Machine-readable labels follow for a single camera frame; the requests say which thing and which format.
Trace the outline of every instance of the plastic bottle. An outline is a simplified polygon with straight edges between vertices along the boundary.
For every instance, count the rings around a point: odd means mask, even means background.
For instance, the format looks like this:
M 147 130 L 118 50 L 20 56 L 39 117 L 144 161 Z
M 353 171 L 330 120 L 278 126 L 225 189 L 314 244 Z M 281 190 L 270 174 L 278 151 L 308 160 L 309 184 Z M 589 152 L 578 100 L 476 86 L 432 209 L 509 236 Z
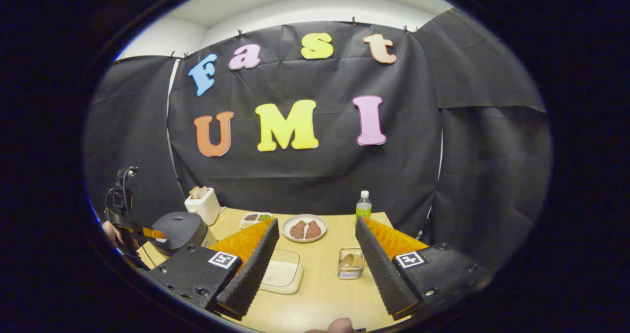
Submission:
M 358 203 L 356 203 L 355 227 L 358 217 L 369 218 L 370 214 L 372 214 L 372 202 L 367 198 L 369 195 L 370 193 L 367 190 L 361 191 L 361 199 L 358 199 Z

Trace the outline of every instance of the wooden table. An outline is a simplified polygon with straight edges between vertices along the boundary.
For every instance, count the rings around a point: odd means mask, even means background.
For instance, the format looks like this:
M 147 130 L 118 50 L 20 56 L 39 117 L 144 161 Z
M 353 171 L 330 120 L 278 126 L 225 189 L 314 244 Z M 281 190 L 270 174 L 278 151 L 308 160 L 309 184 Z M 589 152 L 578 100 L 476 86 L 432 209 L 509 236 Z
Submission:
M 220 241 L 240 231 L 239 222 L 249 211 L 226 208 L 210 226 L 212 234 Z M 309 329 L 326 330 L 330 322 L 340 317 L 351 319 L 355 329 L 368 331 L 391 326 L 406 318 L 394 321 L 385 310 L 376 283 L 369 268 L 356 280 L 340 280 L 337 277 L 339 250 L 347 246 L 359 246 L 355 238 L 355 215 L 324 215 L 328 224 L 324 236 L 310 243 L 297 243 L 282 234 L 282 224 L 293 215 L 274 214 L 281 232 L 276 249 L 291 250 L 300 255 L 304 270 L 297 293 L 281 295 L 259 290 L 250 310 L 243 320 L 232 320 L 242 326 L 268 333 L 303 333 Z M 384 212 L 375 212 L 372 218 L 391 226 Z M 150 242 L 142 246 L 159 265 L 166 260 Z M 144 250 L 138 250 L 142 261 L 153 268 Z

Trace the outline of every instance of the steak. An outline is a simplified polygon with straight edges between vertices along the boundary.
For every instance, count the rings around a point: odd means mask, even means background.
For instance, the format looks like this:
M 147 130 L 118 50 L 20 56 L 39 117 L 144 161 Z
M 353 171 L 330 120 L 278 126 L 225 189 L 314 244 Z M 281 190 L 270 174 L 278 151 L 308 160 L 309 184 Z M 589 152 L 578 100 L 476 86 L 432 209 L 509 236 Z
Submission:
M 319 228 L 319 225 L 317 224 L 317 221 L 313 220 L 311 222 L 309 222 L 309 229 L 306 230 L 306 237 L 304 239 L 308 240 L 308 239 L 312 239 L 314 237 L 317 237 L 321 235 L 321 228 Z
M 289 231 L 289 233 L 291 234 L 291 236 L 294 239 L 297 240 L 301 240 L 304 238 L 304 227 L 306 226 L 306 223 L 304 221 L 301 221 L 297 224 L 295 224 L 295 226 L 293 226 L 291 228 L 291 230 Z

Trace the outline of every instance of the person's hand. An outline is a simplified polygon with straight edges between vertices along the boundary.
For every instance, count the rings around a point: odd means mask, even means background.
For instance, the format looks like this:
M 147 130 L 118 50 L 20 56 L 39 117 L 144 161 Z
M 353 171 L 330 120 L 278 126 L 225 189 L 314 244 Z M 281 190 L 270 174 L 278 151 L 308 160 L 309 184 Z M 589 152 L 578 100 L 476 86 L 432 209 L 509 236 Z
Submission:
M 352 321 L 347 318 L 333 320 L 333 323 L 328 326 L 327 331 L 321 329 L 311 329 L 305 333 L 354 333 L 352 328 Z
M 105 234 L 110 239 L 110 241 L 112 241 L 113 245 L 116 248 L 118 248 L 116 239 L 119 239 L 120 243 L 125 243 L 125 241 L 122 240 L 122 235 L 120 235 L 120 231 L 109 220 L 105 221 L 102 227 L 103 227 L 103 231 L 105 231 Z M 132 241 L 135 248 L 140 248 L 140 244 L 138 243 L 136 239 L 132 238 Z

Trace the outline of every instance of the blue letter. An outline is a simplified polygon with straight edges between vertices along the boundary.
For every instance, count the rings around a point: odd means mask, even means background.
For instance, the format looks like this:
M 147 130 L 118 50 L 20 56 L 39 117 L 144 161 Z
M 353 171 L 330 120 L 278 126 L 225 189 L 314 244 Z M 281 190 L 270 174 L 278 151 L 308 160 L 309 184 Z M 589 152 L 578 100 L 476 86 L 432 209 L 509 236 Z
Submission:
M 214 65 L 212 61 L 216 59 L 216 55 L 210 54 L 189 72 L 189 76 L 193 77 L 197 85 L 197 95 L 202 95 L 214 84 L 214 78 L 208 78 L 207 76 L 214 75 Z

